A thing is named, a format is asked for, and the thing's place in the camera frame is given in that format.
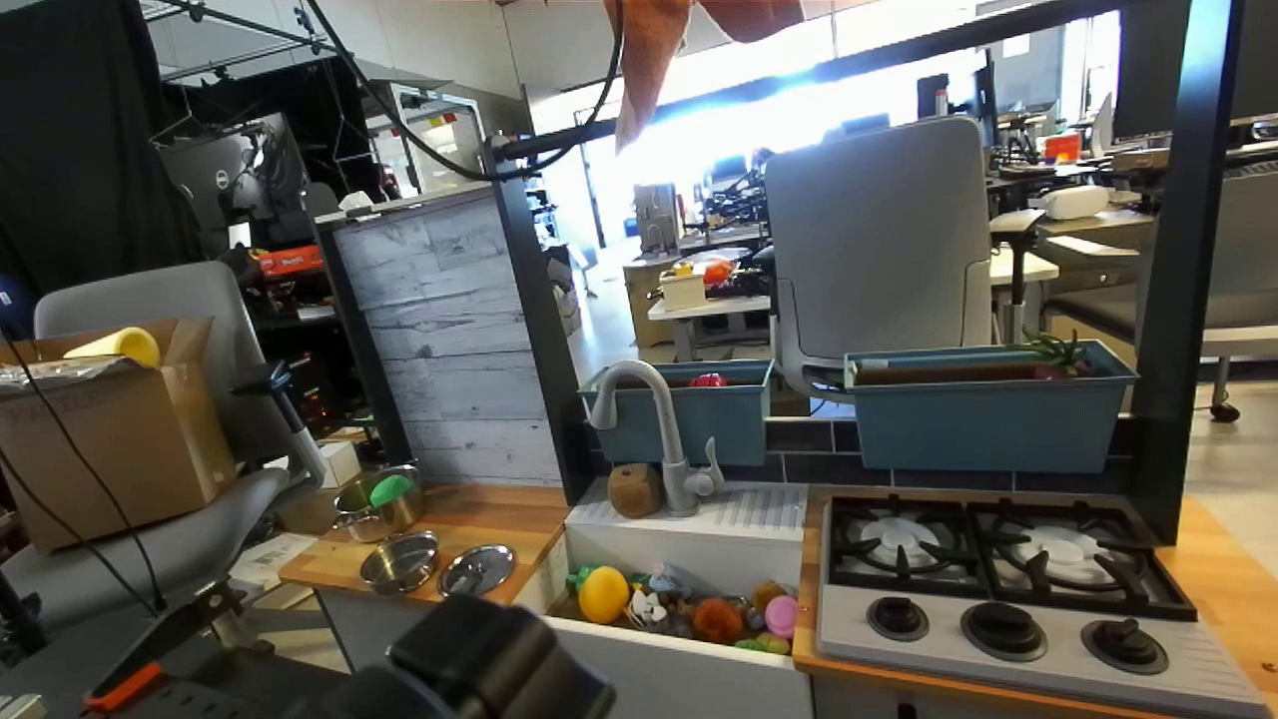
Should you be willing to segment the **small steel pot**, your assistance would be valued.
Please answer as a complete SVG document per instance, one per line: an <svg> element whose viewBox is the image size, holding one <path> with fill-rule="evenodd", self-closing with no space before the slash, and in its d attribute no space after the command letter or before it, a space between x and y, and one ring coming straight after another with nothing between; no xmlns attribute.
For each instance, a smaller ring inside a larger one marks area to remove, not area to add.
<svg viewBox="0 0 1278 719"><path fill-rule="evenodd" d="M437 569L439 569L439 541L433 533L413 533L369 551L361 563L361 575L380 594L405 594L429 583Z"/></svg>

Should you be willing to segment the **orange towel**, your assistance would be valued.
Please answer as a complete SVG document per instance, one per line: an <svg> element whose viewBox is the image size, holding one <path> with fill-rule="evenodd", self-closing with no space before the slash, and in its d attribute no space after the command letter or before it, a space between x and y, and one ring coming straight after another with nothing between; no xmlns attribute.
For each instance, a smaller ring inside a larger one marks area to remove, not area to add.
<svg viewBox="0 0 1278 719"><path fill-rule="evenodd" d="M666 69L687 31L690 8L704 8L728 40L755 43L803 20L798 0L605 0L621 35L622 105L615 143L641 141L655 117Z"/></svg>

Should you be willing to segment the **steel pot lid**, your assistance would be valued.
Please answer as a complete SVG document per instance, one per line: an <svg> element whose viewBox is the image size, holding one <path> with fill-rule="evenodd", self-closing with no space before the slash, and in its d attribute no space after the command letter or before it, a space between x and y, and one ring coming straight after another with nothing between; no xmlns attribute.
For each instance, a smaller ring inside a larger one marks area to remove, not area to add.
<svg viewBox="0 0 1278 719"><path fill-rule="evenodd" d="M505 589L517 570L518 554L507 545L482 545L446 563L439 575L443 594L486 594Z"/></svg>

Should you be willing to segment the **large steel pot with toys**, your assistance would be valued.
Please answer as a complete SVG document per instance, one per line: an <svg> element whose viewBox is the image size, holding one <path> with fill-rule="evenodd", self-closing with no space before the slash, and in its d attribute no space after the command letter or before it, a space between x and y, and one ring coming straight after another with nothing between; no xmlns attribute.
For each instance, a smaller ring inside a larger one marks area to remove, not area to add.
<svg viewBox="0 0 1278 719"><path fill-rule="evenodd" d="M414 525L414 493L405 471L354 474L330 499L337 529L365 545L405 534Z"/></svg>

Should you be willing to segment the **left teal planter box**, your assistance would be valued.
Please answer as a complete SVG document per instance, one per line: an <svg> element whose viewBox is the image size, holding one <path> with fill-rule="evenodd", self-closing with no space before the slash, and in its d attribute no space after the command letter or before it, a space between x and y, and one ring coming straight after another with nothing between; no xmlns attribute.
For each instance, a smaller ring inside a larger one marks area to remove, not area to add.
<svg viewBox="0 0 1278 719"><path fill-rule="evenodd" d="M684 453L704 463L704 449L728 466L760 466L767 459L767 364L663 364ZM615 385L615 422L599 426L599 449L610 463L660 463L660 422L651 386L637 374Z"/></svg>

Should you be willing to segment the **teal planter box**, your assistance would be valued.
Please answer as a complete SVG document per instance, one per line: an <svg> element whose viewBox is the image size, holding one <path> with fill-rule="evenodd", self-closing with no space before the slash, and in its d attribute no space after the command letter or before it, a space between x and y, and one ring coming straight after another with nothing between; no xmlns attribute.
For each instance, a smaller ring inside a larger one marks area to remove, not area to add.
<svg viewBox="0 0 1278 719"><path fill-rule="evenodd" d="M767 364L663 364L684 453L704 463L704 449L728 466L760 466L767 459ZM660 422L651 386L637 374L615 385L615 422L599 426L599 449L610 463L660 463Z"/></svg>
<svg viewBox="0 0 1278 719"><path fill-rule="evenodd" d="M1136 370L1081 345L1072 370L1029 349L848 357L865 466L1098 474Z"/></svg>

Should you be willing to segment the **white sink basin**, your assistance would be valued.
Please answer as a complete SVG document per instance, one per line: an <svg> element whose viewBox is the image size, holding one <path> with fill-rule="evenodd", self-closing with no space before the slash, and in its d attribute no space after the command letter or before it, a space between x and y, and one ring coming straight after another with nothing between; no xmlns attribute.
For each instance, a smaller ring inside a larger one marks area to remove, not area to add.
<svg viewBox="0 0 1278 719"><path fill-rule="evenodd" d="M696 514L622 521L590 486L562 521L562 534L523 583L518 603L541 610L561 645L615 687L610 719L811 719L811 684L787 654L704 638L599 629L569 615L571 570L676 569L707 591L746 601L762 579L798 589L808 493L731 485Z"/></svg>

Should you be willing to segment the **grey wood backsplash panel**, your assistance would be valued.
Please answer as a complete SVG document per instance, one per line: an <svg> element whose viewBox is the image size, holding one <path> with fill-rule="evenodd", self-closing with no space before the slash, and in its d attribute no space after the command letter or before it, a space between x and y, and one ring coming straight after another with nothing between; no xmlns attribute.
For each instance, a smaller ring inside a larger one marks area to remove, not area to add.
<svg viewBox="0 0 1278 719"><path fill-rule="evenodd" d="M330 224L413 463L433 485L557 485L537 353L486 188Z"/></svg>

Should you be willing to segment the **white chair back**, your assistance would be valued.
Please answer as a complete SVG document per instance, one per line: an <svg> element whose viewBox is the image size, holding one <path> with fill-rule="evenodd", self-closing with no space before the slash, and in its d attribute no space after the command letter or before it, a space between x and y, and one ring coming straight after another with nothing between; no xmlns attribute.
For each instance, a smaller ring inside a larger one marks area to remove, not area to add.
<svg viewBox="0 0 1278 719"><path fill-rule="evenodd" d="M767 169L776 366L811 392L848 357L989 340L985 152L976 121L850 131Z"/></svg>

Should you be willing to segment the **pink toy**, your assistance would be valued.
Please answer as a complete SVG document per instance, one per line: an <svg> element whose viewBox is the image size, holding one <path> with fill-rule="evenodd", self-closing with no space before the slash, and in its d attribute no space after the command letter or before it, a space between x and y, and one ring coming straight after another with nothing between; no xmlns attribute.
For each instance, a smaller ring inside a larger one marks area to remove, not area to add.
<svg viewBox="0 0 1278 719"><path fill-rule="evenodd" d="M798 623L798 603L792 594L776 594L762 606L762 623L767 623L770 634L792 638L795 623Z"/></svg>

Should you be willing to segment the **right teal planter box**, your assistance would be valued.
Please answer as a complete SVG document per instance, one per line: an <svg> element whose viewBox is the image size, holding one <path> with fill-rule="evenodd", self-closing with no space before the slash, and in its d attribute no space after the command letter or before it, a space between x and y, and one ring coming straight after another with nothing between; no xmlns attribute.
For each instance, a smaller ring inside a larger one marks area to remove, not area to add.
<svg viewBox="0 0 1278 719"><path fill-rule="evenodd" d="M848 357L865 466L1098 474L1136 370L1081 345L1072 370L1029 349Z"/></svg>

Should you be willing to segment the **toy stove top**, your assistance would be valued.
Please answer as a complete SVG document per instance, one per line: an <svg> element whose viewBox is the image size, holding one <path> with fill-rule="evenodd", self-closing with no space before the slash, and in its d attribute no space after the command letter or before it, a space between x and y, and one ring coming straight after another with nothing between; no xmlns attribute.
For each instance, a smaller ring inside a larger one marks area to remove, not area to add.
<svg viewBox="0 0 1278 719"><path fill-rule="evenodd" d="M1198 719L1270 719L1120 507L836 494L814 651Z"/></svg>

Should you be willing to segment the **grey office chair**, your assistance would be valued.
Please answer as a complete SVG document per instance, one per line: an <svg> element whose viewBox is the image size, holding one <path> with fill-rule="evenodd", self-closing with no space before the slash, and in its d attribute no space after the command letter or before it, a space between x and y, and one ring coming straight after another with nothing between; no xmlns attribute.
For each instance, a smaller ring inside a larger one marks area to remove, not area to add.
<svg viewBox="0 0 1278 719"><path fill-rule="evenodd" d="M3 353L0 453L29 533L3 579L43 634L157 615L326 479L220 260L43 297Z"/></svg>

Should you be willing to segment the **cardboard box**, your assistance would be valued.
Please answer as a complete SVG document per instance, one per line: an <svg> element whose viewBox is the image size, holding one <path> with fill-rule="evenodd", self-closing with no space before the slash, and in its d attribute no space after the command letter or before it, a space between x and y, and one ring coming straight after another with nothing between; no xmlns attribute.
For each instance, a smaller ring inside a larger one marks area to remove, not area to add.
<svg viewBox="0 0 1278 719"><path fill-rule="evenodd" d="M83 357L83 337L0 357L3 486L37 546L59 551L157 529L220 499L236 479L205 349L207 321L157 321L157 364Z"/></svg>

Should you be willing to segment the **black frame rod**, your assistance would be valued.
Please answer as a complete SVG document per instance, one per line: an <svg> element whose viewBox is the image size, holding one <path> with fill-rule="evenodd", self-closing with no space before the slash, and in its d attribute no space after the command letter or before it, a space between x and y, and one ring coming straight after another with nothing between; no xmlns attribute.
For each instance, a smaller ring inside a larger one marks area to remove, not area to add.
<svg viewBox="0 0 1278 719"><path fill-rule="evenodd" d="M1065 20L1086 20L1128 5L1132 0L1033 0L1029 8L863 49L792 76L760 76L690 101L670 101L660 105L655 117L666 121L678 113L696 113L700 105L746 105L798 84L872 76L943 51L1057 29ZM1164 545L1176 545L1182 533L1189 413L1198 392L1201 329L1210 302L1214 224L1221 208L1230 129L1228 113L1234 101L1234 57L1242 51L1242 43L1245 0L1188 0L1165 194L1148 269L1148 309L1138 321L1141 378L1136 386L1136 417L1120 422L1120 438L1108 463L1108 479L1116 485L1116 493L1149 525L1149 533ZM569 332L557 312L551 282L537 277L531 224L517 210L517 198L523 194L523 181L537 161L557 164L577 143L610 131L610 121L586 121L581 129L511 141L494 152L494 161L507 164L507 176L490 184L517 269L523 325L537 353L541 396L551 418L561 493L569 503L581 503L590 493L590 485L606 471L606 463L597 426L585 418Z"/></svg>

